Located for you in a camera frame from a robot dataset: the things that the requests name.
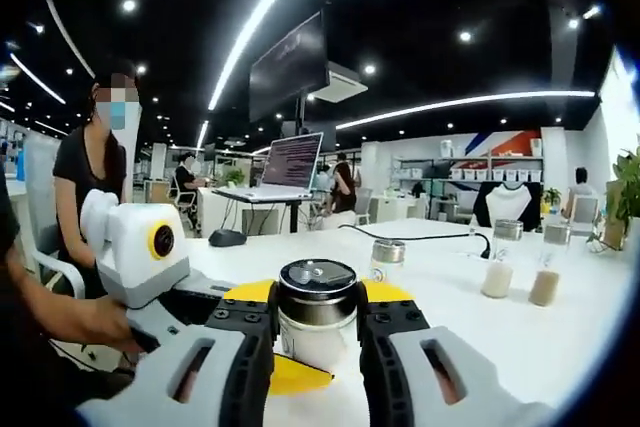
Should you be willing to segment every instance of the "camera lens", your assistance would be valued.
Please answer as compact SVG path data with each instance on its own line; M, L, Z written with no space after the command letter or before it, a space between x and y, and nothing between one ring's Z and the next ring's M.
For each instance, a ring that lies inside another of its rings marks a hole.
M153 248L159 257L166 257L173 249L173 230L168 225L158 228L153 238Z

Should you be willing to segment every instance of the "can lid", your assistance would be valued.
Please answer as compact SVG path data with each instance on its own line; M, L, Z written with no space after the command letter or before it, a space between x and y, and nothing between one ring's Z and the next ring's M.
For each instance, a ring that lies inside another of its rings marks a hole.
M352 287L356 280L351 267L327 259L297 260L280 271L281 284L305 297L339 294Z
M549 224L544 228L544 243L554 245L568 245L571 239L569 224Z
M519 220L498 219L493 227L493 236L496 239L520 240L522 232L523 224Z
M376 239L373 243L373 260L378 262L402 262L406 246L404 242L391 239Z

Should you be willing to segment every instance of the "black ceiling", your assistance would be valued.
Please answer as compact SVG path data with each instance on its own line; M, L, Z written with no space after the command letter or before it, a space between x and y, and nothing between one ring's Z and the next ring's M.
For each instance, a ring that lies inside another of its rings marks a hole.
M278 135L280 121L249 124L249 66L320 9L325 10L330 60L357 71L372 62L377 72L363 77L369 87L364 94L339 104L309 104L310 120L346 121L441 100L551 87L547 0L278 0L213 112L207 106L222 66L258 0L137 0L138 9L128 15L121 10L123 0L53 1L90 66L113 54L147 66L140 80L139 148L145 142L166 142L167 133L178 145L194 146L205 119L212 126L205 144L217 141L222 147L230 136L248 134L242 150L268 145ZM584 12L594 1L576 0L568 10ZM38 35L27 22L43 25L44 33ZM599 88L611 49L605 22L606 16L594 17L571 34L578 36L578 48L567 89ZM459 41L462 30L472 33L470 43ZM38 130L35 120L67 132L79 125L82 119L76 114L90 77L67 46L45 0L11 40L19 46L18 58L67 104L20 75L5 93L15 114L2 110L0 115ZM67 68L73 75L65 73ZM159 102L152 102L153 97ZM32 102L29 109L27 102ZM455 132L478 132L556 125L556 117L561 117L561 125L581 129L596 105L597 99L572 99L561 108L544 100L452 107L340 131L338 142L340 148L351 148L360 145L362 136L390 140L399 138L400 131L404 137L443 134L451 132L449 122ZM293 111L293 103L283 105L283 120ZM160 121L158 115L170 120ZM500 123L502 118L507 118L506 124Z

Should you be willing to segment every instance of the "pole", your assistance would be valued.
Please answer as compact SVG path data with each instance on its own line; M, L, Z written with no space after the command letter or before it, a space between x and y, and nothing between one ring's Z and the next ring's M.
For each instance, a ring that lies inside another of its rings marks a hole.
M298 100L296 101L296 135L300 135L300 132L302 132L302 124L304 122L304 108L306 103L307 94L306 92L302 92L302 94L300 94L300 97L298 97ZM300 206L300 201L291 202L289 205L291 207L289 220L291 225L289 225L289 232L295 234L296 232L298 232L298 207Z

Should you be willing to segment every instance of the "jar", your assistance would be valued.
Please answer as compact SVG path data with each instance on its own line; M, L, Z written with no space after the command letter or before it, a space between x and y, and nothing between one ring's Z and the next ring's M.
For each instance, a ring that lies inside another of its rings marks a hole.
M299 260L280 271L278 311L284 354L327 372L347 351L357 313L357 276L332 260Z
M493 228L493 255L491 265L482 284L481 292L487 297L501 299L509 293L515 246L522 239L523 225L519 220L498 219Z
M553 302L560 282L559 269L567 259L571 226L569 224L549 224L544 229L540 251L540 270L536 275L529 302L545 307Z
M374 282L391 282L404 266L405 244L399 240L376 239L371 253L368 278Z

